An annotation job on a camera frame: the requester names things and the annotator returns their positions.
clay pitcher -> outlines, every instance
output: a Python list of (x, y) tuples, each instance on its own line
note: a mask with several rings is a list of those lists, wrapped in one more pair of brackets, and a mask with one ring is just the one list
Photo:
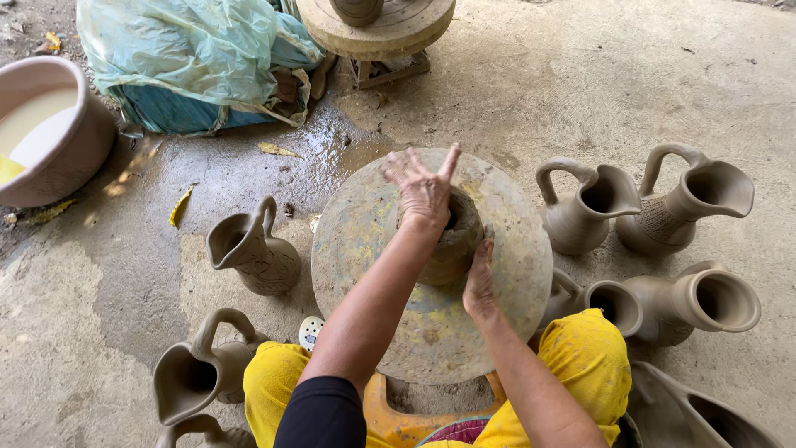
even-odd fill
[[(668, 194), (655, 193), (661, 162), (677, 154), (691, 166)], [(755, 187), (737, 167), (710, 160), (695, 147), (670, 142), (656, 146), (647, 158), (638, 188), (642, 212), (616, 220), (619, 241), (647, 255), (679, 252), (694, 239), (697, 220), (714, 214), (743, 218), (751, 211)]]
[[(238, 333), (212, 348), (220, 322), (232, 324)], [(201, 411), (216, 398), (222, 403), (242, 403), (244, 370), (259, 345), (267, 340), (236, 309), (221, 308), (210, 313), (193, 342), (172, 345), (155, 365), (154, 397), (160, 423), (174, 424)]]
[[(563, 170), (574, 175), (577, 191), (556, 195), (550, 171)], [(610, 218), (637, 214), (641, 203), (633, 179), (611, 165), (596, 170), (568, 157), (548, 159), (537, 170), (542, 192), (542, 222), (558, 253), (579, 255), (596, 249), (608, 236)]]
[(346, 25), (370, 25), (379, 18), (384, 0), (329, 0), (334, 12)]
[(177, 448), (177, 440), (189, 433), (205, 435), (205, 440), (196, 448), (257, 448), (250, 432), (240, 428), (222, 430), (218, 420), (207, 414), (192, 415), (169, 426), (158, 438), (155, 448)]
[(760, 300), (718, 261), (703, 261), (673, 279), (640, 276), (624, 281), (644, 308), (635, 337), (653, 346), (677, 345), (694, 328), (745, 332), (760, 320)]
[[(418, 283), (446, 285), (461, 278), (473, 264), (475, 249), (484, 237), (484, 227), (475, 202), (467, 193), (451, 186), (448, 211), (451, 216), (434, 252), (420, 271)], [(404, 211), (399, 202), (390, 210), (384, 225), (385, 246), (398, 232), (403, 216)]]
[(561, 269), (553, 268), (550, 301), (544, 309), (539, 329), (547, 328), (555, 319), (586, 308), (602, 309), (603, 317), (619, 329), (622, 337), (632, 336), (642, 324), (641, 302), (623, 284), (604, 280), (584, 288)]
[(291, 243), (271, 235), (275, 217), (276, 201), (266, 196), (254, 214), (234, 214), (216, 224), (206, 243), (213, 269), (234, 268), (261, 296), (292, 288), (299, 281), (301, 258)]
[(765, 428), (728, 405), (634, 362), (627, 413), (644, 448), (783, 448)]

pitcher handle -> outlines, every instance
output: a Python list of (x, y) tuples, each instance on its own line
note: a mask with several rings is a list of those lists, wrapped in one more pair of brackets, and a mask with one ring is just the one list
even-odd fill
[(691, 168), (710, 162), (710, 159), (702, 154), (702, 151), (685, 143), (666, 142), (657, 145), (647, 157), (642, 185), (638, 188), (638, 195), (642, 198), (654, 193), (657, 175), (661, 172), (661, 163), (663, 163), (663, 158), (669, 154), (679, 155), (689, 163)]
[(564, 288), (564, 291), (566, 291), (572, 298), (577, 297), (578, 294), (580, 294), (580, 292), (583, 290), (583, 287), (575, 283), (575, 281), (572, 280), (572, 277), (569, 277), (568, 273), (565, 273), (558, 268), (552, 269), (552, 283)]
[(537, 184), (542, 191), (542, 199), (548, 206), (558, 203), (558, 196), (556, 189), (553, 188), (552, 181), (550, 180), (550, 172), (555, 170), (566, 171), (578, 179), (582, 187), (591, 187), (597, 183), (599, 174), (597, 170), (588, 167), (585, 163), (579, 160), (570, 159), (569, 157), (552, 157), (547, 159), (542, 166), (537, 170)]
[(674, 280), (680, 280), (681, 278), (683, 278), (683, 277), (685, 277), (687, 275), (691, 275), (693, 273), (700, 273), (700, 272), (706, 271), (708, 269), (718, 269), (718, 270), (722, 270), (722, 271), (729, 271), (729, 269), (727, 269), (727, 266), (724, 263), (722, 263), (721, 261), (716, 261), (716, 260), (700, 261), (699, 263), (696, 263), (695, 265), (691, 265), (691, 266), (683, 269), (683, 272), (679, 273), (677, 275), (677, 277), (674, 278)]
[(265, 231), (265, 238), (272, 238), (271, 229), (274, 227), (274, 219), (276, 219), (276, 199), (268, 195), (257, 204), (257, 213), (259, 216), (264, 216), (263, 230)]
[(245, 314), (234, 308), (219, 308), (202, 321), (199, 331), (193, 337), (191, 355), (194, 358), (205, 362), (216, 359), (213, 354), (213, 338), (216, 336), (216, 329), (221, 322), (232, 324), (243, 335), (246, 344), (257, 341), (254, 326)]
[(155, 448), (176, 448), (177, 440), (183, 435), (190, 433), (200, 433), (205, 435), (208, 443), (227, 442), (227, 434), (221, 429), (213, 416), (207, 414), (196, 414), (176, 422), (163, 431), (158, 437)]

concrete floor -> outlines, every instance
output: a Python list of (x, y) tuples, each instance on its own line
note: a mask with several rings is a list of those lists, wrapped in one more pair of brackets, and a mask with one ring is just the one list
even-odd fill
[[(35, 41), (38, 27), (58, 20), (58, 30), (73, 32), (73, 5), (50, 1), (59, 6), (52, 17), (24, 0), (19, 11), (0, 14), (2, 25), (24, 12), (33, 30), (6, 41), (16, 53), (4, 54), (4, 62), (25, 56), (20, 42)], [(611, 163), (638, 182), (649, 150), (666, 140), (741, 167), (755, 183), (752, 213), (700, 221), (694, 243), (673, 256), (630, 253), (612, 233), (593, 253), (556, 254), (556, 266), (585, 285), (724, 261), (758, 293), (757, 327), (697, 331), (675, 348), (630, 346), (630, 354), (790, 444), (796, 14), (779, 9), (721, 0), (461, 0), (450, 29), (428, 49), (430, 73), (358, 92), (340, 64), (330, 93), (300, 129), (267, 124), (215, 139), (147, 136), (132, 149), (119, 138), (63, 215), (0, 232), (0, 446), (153, 446), (162, 427), (152, 368), (215, 308), (238, 308), (273, 340), (295, 342), (303, 317), (319, 313), (310, 220), (348, 175), (390, 150), (459, 141), (540, 205), (533, 173), (548, 157)], [(377, 92), (388, 98), (378, 109)], [(263, 141), (303, 159), (263, 154), (256, 146)], [(685, 166), (667, 158), (658, 190), (672, 187)], [(554, 180), (560, 190), (575, 186), (564, 175)], [(191, 183), (198, 184), (177, 230), (169, 213)], [(205, 253), (216, 221), (249, 211), (265, 194), (295, 207), (293, 218), (278, 217), (275, 230), (303, 261), (302, 280), (285, 297), (250, 293), (234, 272), (213, 271)], [(392, 399), (406, 411), (474, 410), (491, 400), (485, 384), (393, 383)], [(247, 427), (242, 405), (214, 403), (208, 412), (223, 426)]]

